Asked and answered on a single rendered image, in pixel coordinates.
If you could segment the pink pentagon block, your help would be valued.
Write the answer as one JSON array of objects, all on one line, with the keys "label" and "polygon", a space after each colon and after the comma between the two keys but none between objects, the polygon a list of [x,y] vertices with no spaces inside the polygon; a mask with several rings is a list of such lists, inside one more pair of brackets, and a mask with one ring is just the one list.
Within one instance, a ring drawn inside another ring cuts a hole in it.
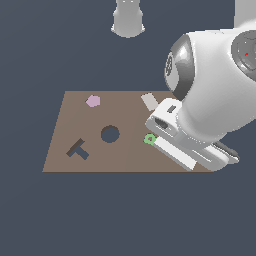
[{"label": "pink pentagon block", "polygon": [[86,104],[92,108],[100,105],[101,98],[99,96],[91,95],[87,100]]}]

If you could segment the light grey rectangular block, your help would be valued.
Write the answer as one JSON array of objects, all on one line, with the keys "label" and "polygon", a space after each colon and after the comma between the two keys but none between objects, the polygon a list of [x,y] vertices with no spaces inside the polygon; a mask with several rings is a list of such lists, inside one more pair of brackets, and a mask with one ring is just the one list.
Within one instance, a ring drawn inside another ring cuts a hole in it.
[{"label": "light grey rectangular block", "polygon": [[158,102],[151,92],[143,94],[141,99],[149,111],[153,111],[158,107]]}]

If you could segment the brown slotted board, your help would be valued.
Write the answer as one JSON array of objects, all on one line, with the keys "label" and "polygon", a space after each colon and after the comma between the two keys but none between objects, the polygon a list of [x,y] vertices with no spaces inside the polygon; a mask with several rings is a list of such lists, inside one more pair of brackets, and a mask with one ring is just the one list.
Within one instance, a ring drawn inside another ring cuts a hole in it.
[{"label": "brown slotted board", "polygon": [[[46,161],[45,173],[185,171],[144,142],[151,111],[141,91],[67,91]],[[90,108],[86,100],[101,98]]]}]

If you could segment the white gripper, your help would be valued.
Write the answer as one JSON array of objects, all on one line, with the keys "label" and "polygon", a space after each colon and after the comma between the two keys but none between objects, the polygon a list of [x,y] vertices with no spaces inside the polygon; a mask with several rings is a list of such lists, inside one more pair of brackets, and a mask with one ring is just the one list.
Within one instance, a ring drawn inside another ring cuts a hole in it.
[{"label": "white gripper", "polygon": [[145,136],[147,144],[154,146],[187,171],[192,171],[197,163],[209,171],[218,171],[240,161],[238,153],[220,141],[204,142],[185,133],[177,124],[181,107],[182,103],[172,98],[158,103],[145,123],[154,133],[152,139],[149,135]]}]

